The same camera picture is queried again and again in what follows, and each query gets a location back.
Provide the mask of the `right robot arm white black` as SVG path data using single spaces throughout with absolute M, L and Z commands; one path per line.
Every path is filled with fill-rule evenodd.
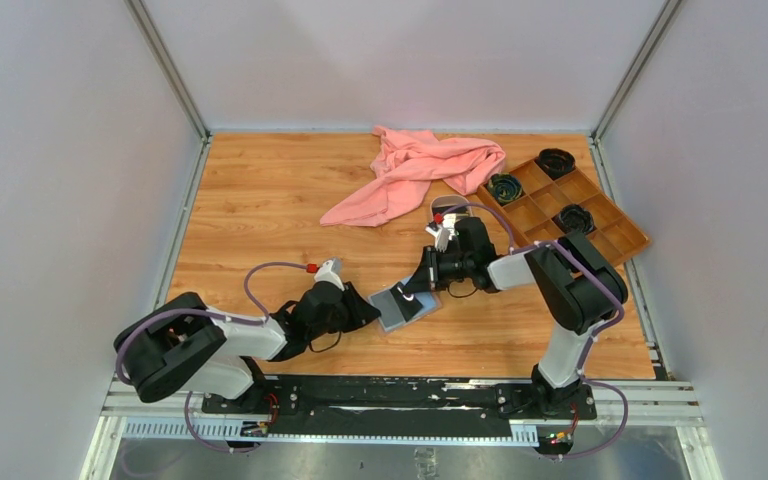
M 628 290 L 615 268 L 578 231 L 501 255 L 477 217 L 461 218 L 451 228 L 431 224 L 427 230 L 435 243 L 424 248 L 399 292 L 442 291 L 463 280 L 486 293 L 536 285 L 555 325 L 531 375 L 531 403 L 544 417 L 561 414 L 583 383 L 594 338 L 623 314 Z

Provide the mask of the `pink card holder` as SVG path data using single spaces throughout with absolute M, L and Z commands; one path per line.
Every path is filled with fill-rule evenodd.
M 402 282 L 370 295 L 368 302 L 379 311 L 378 321 L 385 333 L 414 323 L 442 307 L 436 294 L 406 293 Z

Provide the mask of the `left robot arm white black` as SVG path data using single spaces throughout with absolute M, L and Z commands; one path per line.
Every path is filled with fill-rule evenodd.
M 232 315 L 186 292 L 117 336 L 115 372 L 144 403 L 187 390 L 219 395 L 253 413 L 267 389 L 254 378 L 251 361 L 293 359 L 314 340 L 354 332 L 380 315 L 351 283 L 317 281 L 264 318 Z

